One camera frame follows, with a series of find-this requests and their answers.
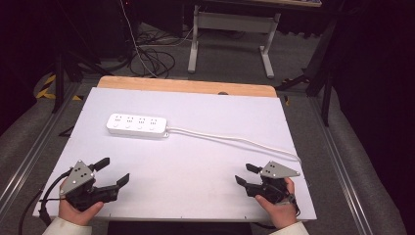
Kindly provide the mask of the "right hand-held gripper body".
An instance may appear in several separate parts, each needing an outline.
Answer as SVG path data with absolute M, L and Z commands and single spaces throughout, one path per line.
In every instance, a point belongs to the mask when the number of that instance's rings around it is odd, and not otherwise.
M 254 187 L 246 190 L 249 197 L 260 195 L 268 202 L 276 204 L 281 202 L 289 194 L 285 178 L 300 176 L 300 173 L 284 165 L 269 162 L 257 173 L 261 183 L 254 184 Z

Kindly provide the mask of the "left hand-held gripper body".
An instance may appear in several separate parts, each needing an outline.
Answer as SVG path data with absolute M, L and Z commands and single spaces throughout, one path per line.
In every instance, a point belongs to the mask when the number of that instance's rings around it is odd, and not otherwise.
M 91 171 L 83 161 L 78 161 L 64 182 L 60 196 L 66 197 L 67 201 L 81 212 L 98 202 L 116 201 L 118 190 L 114 185 L 102 188 L 94 186 L 95 172 Z

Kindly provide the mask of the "person's left hand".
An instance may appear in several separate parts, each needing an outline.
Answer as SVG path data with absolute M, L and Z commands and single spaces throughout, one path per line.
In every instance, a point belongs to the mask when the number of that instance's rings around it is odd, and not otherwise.
M 93 219 L 103 207 L 104 203 L 98 202 L 85 211 L 79 211 L 67 201 L 66 197 L 62 197 L 59 202 L 58 217 L 79 226 L 87 226 L 89 221 Z

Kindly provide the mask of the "person's right hand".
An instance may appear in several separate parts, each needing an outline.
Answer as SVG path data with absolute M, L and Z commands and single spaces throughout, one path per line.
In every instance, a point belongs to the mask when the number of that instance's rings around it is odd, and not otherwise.
M 277 204 L 268 202 L 260 195 L 254 197 L 268 213 L 271 222 L 277 229 L 283 229 L 298 222 L 297 209 L 294 204 L 295 184 L 290 178 L 285 178 L 285 182 L 289 194 Z

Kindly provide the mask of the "white board table cover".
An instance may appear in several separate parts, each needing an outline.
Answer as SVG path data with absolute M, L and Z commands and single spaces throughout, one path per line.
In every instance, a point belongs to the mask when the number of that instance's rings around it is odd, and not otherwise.
M 111 134 L 112 114 L 167 119 L 166 138 Z M 129 182 L 100 218 L 121 220 L 264 221 L 266 212 L 237 184 L 258 175 L 246 164 L 271 161 L 300 170 L 296 148 L 277 98 L 94 88 L 49 178 L 77 161 L 109 158 L 96 176 Z

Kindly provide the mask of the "white power strip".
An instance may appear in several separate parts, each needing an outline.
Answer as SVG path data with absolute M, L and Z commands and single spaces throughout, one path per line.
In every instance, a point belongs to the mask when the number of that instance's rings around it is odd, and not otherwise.
M 107 121 L 106 128 L 111 134 L 115 135 L 165 138 L 167 136 L 167 119 L 163 117 L 112 114 Z

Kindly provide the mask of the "black tripod stand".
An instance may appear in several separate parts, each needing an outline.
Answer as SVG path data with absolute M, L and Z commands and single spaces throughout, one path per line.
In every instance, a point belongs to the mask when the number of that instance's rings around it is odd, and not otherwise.
M 65 101 L 65 74 L 70 82 L 80 82 L 83 79 L 80 64 L 85 65 L 100 75 L 111 75 L 108 70 L 98 66 L 99 61 L 70 19 L 60 0 L 46 0 L 49 8 L 48 23 L 53 29 L 53 47 L 55 54 L 55 105 L 53 114 L 56 114 Z

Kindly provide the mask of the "black metal stand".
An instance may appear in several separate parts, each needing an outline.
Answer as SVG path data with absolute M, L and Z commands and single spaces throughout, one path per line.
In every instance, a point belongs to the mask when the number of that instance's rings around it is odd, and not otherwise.
M 328 115 L 333 81 L 330 70 L 324 67 L 324 63 L 327 59 L 327 50 L 332 40 L 336 25 L 337 20 L 331 19 L 329 21 L 308 66 L 303 71 L 303 74 L 292 80 L 287 80 L 276 87 L 277 91 L 284 91 L 308 80 L 309 83 L 305 89 L 305 94 L 308 97 L 316 97 L 320 90 L 323 89 L 324 92 L 320 116 L 326 126 L 329 125 Z

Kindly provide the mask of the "aluminium rail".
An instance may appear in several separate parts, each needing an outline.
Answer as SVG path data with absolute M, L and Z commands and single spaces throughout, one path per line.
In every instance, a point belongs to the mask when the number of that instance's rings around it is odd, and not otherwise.
M 40 99 L 0 136 L 0 219 L 10 210 L 65 115 L 80 83 L 66 86 L 63 104 Z
M 319 103 L 316 98 L 310 98 L 309 104 L 316 116 L 320 129 L 324 135 L 325 143 L 328 146 L 329 157 L 338 177 L 338 181 L 342 187 L 347 205 L 352 214 L 354 223 L 357 227 L 359 235 L 373 235 L 372 228 L 368 222 L 365 211 L 361 205 L 358 194 L 350 180 L 349 174 L 346 170 L 342 156 L 335 143 L 330 128 L 325 125 L 323 118 L 320 115 Z

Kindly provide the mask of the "white metal desk frame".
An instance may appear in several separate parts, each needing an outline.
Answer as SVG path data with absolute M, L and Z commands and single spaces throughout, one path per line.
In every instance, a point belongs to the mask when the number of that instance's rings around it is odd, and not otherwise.
M 193 10 L 193 38 L 190 49 L 188 73 L 194 73 L 198 58 L 198 31 L 203 29 L 219 29 L 231 31 L 243 31 L 253 33 L 266 33 L 267 40 L 264 45 L 258 47 L 262 59 L 266 77 L 271 79 L 275 76 L 269 58 L 269 50 L 280 22 L 281 15 L 276 13 L 272 18 L 242 16 L 232 14 L 207 13 L 201 10 L 200 5 L 196 5 Z

